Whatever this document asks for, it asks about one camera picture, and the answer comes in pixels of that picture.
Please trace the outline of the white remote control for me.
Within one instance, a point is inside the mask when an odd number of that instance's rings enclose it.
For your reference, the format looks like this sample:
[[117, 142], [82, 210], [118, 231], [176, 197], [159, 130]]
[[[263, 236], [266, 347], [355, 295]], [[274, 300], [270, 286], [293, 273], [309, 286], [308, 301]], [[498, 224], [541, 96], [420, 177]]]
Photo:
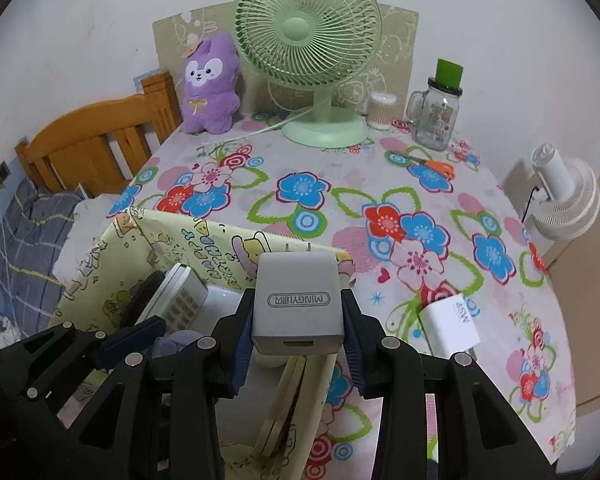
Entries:
[[158, 316], [166, 321], [166, 333], [188, 330], [208, 297], [208, 288], [197, 273], [175, 263], [159, 285], [136, 324]]

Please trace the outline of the yellow fabric storage box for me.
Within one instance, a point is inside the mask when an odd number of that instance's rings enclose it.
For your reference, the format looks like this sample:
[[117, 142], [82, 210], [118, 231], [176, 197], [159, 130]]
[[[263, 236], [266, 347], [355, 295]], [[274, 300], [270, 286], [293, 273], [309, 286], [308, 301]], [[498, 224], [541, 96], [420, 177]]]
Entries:
[[354, 272], [344, 250], [270, 230], [130, 208], [115, 214], [76, 267], [52, 320], [113, 333], [160, 316], [158, 348], [208, 336], [253, 289], [247, 341], [278, 382], [250, 378], [253, 402], [230, 416], [230, 434], [272, 456], [274, 479], [308, 476], [314, 445], [326, 444], [335, 405], [327, 386], [344, 339], [341, 289]]

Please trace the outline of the green desk fan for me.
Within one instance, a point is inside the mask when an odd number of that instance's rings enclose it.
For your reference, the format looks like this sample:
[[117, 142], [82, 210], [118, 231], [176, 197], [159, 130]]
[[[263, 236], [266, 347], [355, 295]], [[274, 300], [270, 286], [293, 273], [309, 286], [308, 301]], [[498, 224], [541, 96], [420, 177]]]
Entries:
[[311, 105], [278, 124], [311, 148], [348, 148], [367, 136], [365, 120], [336, 107], [335, 89], [376, 55], [382, 33], [377, 0], [234, 0], [234, 43], [268, 81], [311, 93]]

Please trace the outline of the orange handled scissors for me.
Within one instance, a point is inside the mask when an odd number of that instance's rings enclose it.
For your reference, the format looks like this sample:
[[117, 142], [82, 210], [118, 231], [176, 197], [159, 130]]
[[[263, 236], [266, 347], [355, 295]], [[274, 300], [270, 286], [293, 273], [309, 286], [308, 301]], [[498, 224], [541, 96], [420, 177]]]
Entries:
[[454, 167], [447, 162], [438, 162], [437, 160], [432, 159], [423, 159], [420, 157], [416, 157], [413, 155], [406, 155], [406, 159], [415, 166], [423, 166], [427, 167], [432, 171], [435, 171], [437, 174], [441, 174], [446, 180], [452, 181], [455, 179], [455, 170]]

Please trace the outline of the purple plush toy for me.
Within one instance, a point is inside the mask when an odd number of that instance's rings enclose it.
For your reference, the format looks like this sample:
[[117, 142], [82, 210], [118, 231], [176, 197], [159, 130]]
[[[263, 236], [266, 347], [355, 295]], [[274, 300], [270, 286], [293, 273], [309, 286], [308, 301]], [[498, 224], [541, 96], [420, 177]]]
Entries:
[[240, 59], [231, 34], [201, 39], [185, 51], [181, 114], [186, 133], [230, 131], [240, 107]]

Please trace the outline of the white standing fan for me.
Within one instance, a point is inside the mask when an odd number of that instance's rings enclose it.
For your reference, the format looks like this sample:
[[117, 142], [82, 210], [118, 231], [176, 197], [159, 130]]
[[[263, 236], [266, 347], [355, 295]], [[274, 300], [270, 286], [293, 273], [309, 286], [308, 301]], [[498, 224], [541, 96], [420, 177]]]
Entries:
[[531, 221], [542, 237], [568, 242], [591, 229], [600, 212], [594, 170], [580, 158], [562, 156], [550, 143], [532, 152], [531, 166], [546, 195], [531, 211]]

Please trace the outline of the wooden chair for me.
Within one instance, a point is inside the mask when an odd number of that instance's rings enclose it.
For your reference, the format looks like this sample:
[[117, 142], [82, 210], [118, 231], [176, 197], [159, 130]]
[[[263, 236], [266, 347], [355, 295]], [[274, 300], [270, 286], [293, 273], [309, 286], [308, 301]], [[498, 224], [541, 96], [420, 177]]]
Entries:
[[50, 192], [81, 185], [92, 195], [119, 193], [150, 159], [148, 133], [163, 144], [181, 125], [172, 76], [166, 70], [143, 78], [142, 91], [124, 99], [77, 108], [15, 147], [24, 173]]

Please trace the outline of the beige cartoon board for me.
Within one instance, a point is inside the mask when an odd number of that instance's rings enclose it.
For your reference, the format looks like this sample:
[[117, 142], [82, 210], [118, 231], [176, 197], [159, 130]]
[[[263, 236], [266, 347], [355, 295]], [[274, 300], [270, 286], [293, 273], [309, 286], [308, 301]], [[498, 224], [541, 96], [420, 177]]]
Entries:
[[[365, 70], [340, 84], [332, 94], [332, 104], [350, 108], [364, 115], [370, 92], [383, 91], [398, 98], [396, 110], [402, 112], [407, 101], [408, 85], [413, 66], [413, 49], [418, 13], [381, 4], [382, 35], [376, 56]], [[173, 79], [176, 95], [184, 96], [184, 58], [187, 47], [195, 42], [230, 32], [233, 5], [230, 2], [203, 6], [152, 23], [152, 33], [159, 67]], [[242, 107], [240, 112], [277, 112], [295, 110], [313, 103], [313, 94], [292, 90], [269, 81], [249, 63], [240, 63], [236, 91]]]

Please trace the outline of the cotton swab container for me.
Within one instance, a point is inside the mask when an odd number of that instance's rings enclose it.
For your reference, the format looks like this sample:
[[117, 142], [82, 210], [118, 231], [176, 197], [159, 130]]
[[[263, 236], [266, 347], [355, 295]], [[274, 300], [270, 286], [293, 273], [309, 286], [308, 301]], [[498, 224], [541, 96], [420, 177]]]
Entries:
[[395, 94], [373, 91], [367, 102], [367, 125], [377, 130], [388, 130], [393, 120], [397, 100]]

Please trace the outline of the white oval case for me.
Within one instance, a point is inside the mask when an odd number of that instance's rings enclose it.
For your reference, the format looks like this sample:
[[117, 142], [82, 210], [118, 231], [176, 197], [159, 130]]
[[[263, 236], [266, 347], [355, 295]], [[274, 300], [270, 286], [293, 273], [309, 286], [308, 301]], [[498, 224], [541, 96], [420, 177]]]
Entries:
[[266, 356], [260, 352], [253, 352], [253, 361], [262, 368], [279, 368], [285, 366], [289, 356]]

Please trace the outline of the white MINGYI charger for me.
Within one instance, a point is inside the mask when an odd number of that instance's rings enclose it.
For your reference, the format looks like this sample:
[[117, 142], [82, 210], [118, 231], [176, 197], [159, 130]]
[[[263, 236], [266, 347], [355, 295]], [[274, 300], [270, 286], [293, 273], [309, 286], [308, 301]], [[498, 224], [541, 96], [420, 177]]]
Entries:
[[260, 255], [251, 338], [264, 356], [326, 356], [338, 352], [344, 326], [333, 252], [302, 250]]

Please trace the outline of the white 45W charger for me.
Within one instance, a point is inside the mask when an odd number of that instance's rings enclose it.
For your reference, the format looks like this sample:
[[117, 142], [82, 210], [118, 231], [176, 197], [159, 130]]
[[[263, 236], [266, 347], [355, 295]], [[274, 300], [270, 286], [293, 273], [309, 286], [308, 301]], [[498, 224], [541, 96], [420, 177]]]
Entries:
[[472, 320], [465, 298], [449, 296], [428, 304], [419, 313], [431, 354], [449, 359], [457, 352], [474, 348], [480, 336]]

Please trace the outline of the glass jar green lid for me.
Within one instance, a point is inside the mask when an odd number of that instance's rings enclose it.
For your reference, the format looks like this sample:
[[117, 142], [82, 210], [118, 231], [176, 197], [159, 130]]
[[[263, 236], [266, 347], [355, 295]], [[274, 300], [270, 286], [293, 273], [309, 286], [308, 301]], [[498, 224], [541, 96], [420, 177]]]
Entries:
[[416, 142], [425, 148], [443, 152], [449, 145], [463, 95], [463, 72], [463, 66], [439, 58], [427, 89], [414, 91], [408, 99], [406, 121]]

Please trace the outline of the blue plaid bedding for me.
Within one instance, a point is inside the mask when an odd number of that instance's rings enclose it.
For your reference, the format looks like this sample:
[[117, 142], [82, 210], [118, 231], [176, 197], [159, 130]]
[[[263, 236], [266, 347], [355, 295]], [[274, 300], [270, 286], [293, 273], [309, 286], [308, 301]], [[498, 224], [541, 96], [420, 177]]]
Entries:
[[64, 291], [53, 267], [81, 200], [28, 178], [0, 193], [0, 350], [46, 330]]

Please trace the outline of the floral tablecloth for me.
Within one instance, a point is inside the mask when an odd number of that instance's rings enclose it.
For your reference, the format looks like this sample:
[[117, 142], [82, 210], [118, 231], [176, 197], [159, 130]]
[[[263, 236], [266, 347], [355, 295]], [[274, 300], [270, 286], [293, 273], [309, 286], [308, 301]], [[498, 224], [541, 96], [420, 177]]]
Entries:
[[[447, 162], [446, 180], [406, 159]], [[241, 122], [222, 136], [174, 133], [110, 209], [181, 214], [345, 250], [354, 292], [391, 336], [419, 350], [423, 307], [460, 294], [477, 359], [549, 460], [576, 435], [562, 312], [538, 251], [490, 170], [462, 139], [434, 153], [403, 122], [319, 150]]]

